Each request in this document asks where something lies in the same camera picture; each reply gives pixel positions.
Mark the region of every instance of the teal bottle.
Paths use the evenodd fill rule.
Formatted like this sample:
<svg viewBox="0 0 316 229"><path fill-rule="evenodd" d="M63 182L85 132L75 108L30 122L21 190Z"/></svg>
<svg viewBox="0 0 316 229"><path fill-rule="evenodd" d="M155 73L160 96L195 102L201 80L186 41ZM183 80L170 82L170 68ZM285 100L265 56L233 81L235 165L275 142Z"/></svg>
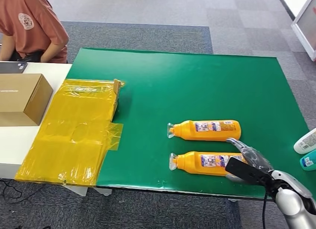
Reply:
<svg viewBox="0 0 316 229"><path fill-rule="evenodd" d="M299 163L305 171L316 170L316 150L305 155Z"/></svg>

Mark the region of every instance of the yellow plastic bag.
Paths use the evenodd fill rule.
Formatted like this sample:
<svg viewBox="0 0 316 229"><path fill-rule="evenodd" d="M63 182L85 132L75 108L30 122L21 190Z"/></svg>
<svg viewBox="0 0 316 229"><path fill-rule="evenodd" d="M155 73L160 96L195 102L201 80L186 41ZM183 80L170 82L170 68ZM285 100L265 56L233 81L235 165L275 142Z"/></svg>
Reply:
<svg viewBox="0 0 316 229"><path fill-rule="evenodd" d="M112 123L121 82L66 79L54 95L16 180L95 186L122 124Z"/></svg>

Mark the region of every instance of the yellow detergent bottle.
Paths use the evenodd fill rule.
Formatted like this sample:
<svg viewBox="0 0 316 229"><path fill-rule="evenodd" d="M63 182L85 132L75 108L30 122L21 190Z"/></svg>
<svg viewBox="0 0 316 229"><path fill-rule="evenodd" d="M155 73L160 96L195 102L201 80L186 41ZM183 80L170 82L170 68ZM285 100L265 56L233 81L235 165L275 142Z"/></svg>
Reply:
<svg viewBox="0 0 316 229"><path fill-rule="evenodd" d="M211 176L225 176L225 170L230 157L235 157L247 163L241 153L203 153L189 152L183 155L171 153L169 159L169 169L179 168L192 174Z"/></svg>
<svg viewBox="0 0 316 229"><path fill-rule="evenodd" d="M228 138L238 140L241 125L235 120L187 120L181 124L167 125L167 137L181 137L186 140L223 141Z"/></svg>

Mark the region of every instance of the bottle cap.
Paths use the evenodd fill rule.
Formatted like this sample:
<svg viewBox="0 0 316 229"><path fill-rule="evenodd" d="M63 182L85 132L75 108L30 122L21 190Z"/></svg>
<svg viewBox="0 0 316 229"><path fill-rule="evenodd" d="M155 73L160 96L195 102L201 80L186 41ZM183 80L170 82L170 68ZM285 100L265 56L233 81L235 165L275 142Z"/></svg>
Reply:
<svg viewBox="0 0 316 229"><path fill-rule="evenodd" d="M167 126L167 136L170 139L174 136L174 125L168 123Z"/></svg>
<svg viewBox="0 0 316 229"><path fill-rule="evenodd" d="M174 153L171 153L169 157L169 169L171 171L176 169L176 158L177 156Z"/></svg>

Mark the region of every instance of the robotic hand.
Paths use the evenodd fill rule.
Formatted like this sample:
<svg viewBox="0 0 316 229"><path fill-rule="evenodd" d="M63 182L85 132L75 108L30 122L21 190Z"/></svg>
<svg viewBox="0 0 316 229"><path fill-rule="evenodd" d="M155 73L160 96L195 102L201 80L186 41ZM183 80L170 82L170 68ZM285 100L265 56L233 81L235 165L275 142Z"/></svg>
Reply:
<svg viewBox="0 0 316 229"><path fill-rule="evenodd" d="M231 173L227 178L265 187L266 196L278 205L290 229L316 229L316 203L309 190L286 172L274 170L256 149L233 138L226 141L237 147L248 163L231 157L225 167Z"/></svg>

